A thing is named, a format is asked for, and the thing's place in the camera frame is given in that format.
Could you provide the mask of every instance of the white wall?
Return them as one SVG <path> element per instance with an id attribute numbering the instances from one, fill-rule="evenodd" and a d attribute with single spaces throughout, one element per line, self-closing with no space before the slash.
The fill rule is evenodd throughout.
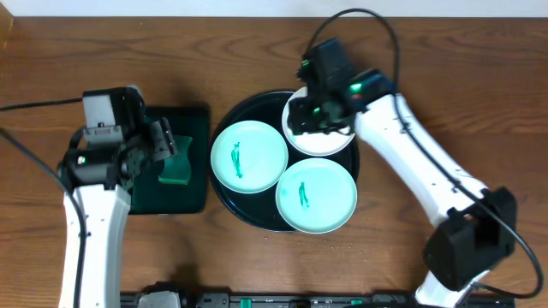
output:
<path id="1" fill-rule="evenodd" d="M 327 16 L 361 7 L 387 16 L 546 17 L 548 0 L 0 0 L 13 16 Z"/>

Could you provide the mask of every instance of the green marking on plate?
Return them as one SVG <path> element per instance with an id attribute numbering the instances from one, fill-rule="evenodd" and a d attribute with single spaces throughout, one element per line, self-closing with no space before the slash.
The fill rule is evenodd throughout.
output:
<path id="1" fill-rule="evenodd" d="M 236 176 L 241 179 L 243 174 L 241 173 L 240 165 L 240 142 L 234 145 L 234 150 L 232 150 L 230 155 L 232 156 L 232 163 L 234 164 L 234 169 L 236 170 Z"/>
<path id="2" fill-rule="evenodd" d="M 299 187 L 299 197 L 301 198 L 301 207 L 303 210 L 307 210 L 310 207 L 308 204 L 307 194 L 305 193 L 305 182 L 301 182 Z"/>

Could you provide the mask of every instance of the green led light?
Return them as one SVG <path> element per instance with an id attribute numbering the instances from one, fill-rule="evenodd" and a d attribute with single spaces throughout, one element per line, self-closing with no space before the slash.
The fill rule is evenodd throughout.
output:
<path id="1" fill-rule="evenodd" d="M 352 89 L 352 91 L 354 92 L 357 92 L 361 89 L 361 84 L 353 84 L 352 86 L 350 86 L 350 89 Z"/>

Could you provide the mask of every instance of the green sponge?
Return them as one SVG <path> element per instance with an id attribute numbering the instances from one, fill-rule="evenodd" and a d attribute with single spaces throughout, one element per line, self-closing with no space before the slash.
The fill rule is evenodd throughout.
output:
<path id="1" fill-rule="evenodd" d="M 158 176 L 158 180 L 162 184 L 187 185 L 192 174 L 188 161 L 188 147 L 192 142 L 192 137 L 173 136 L 173 140 L 178 153 L 164 161 L 164 170 Z"/>

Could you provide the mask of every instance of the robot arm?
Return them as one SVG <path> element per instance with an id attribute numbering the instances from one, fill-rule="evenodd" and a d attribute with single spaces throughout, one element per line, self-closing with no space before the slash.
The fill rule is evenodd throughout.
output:
<path id="1" fill-rule="evenodd" d="M 409 132 L 510 228 L 515 228 L 514 196 L 504 188 L 491 192 L 464 171 L 419 124 L 404 97 L 393 96 L 391 82 L 374 69 L 357 74 L 336 39 L 307 53 L 297 77 L 307 83 L 307 96 L 289 102 L 288 127 L 293 134 L 342 133 L 349 127 L 388 162 L 436 228 L 423 256 L 430 272 L 415 299 L 422 305 L 456 306 L 475 281 L 514 251 L 515 239 L 454 187 Z"/>
<path id="2" fill-rule="evenodd" d="M 82 100 L 86 127 L 74 134 L 58 170 L 85 217 L 86 234 L 80 234 L 78 216 L 65 195 L 67 249 L 59 307 L 74 306 L 76 288 L 79 307 L 119 307 L 122 238 L 134 178 L 152 162 L 174 156 L 176 147 L 167 120 L 145 123 L 136 86 L 85 92 Z M 81 137 L 84 149 L 78 148 Z M 83 256 L 80 242 L 85 243 Z M 81 281 L 76 278 L 79 260 Z"/>
<path id="3" fill-rule="evenodd" d="M 436 158 L 445 169 L 459 179 L 476 197 L 483 198 L 486 186 L 473 178 L 459 166 L 428 134 L 408 108 L 403 96 L 398 96 L 399 109 L 409 128 L 419 142 Z M 471 201 L 462 192 L 453 189 L 452 184 L 424 156 L 412 140 L 402 131 L 402 125 L 394 111 L 393 98 L 386 95 L 368 105 L 368 111 L 359 113 L 355 119 L 356 135 L 375 149 L 397 172 L 419 200 L 435 228 L 448 219 L 451 209 L 464 211 Z M 471 282 L 477 281 L 489 271 L 486 270 Z M 460 291 L 451 291 L 429 272 L 425 282 L 415 293 L 419 304 L 440 307 L 454 307 L 470 288 L 468 283 Z"/>

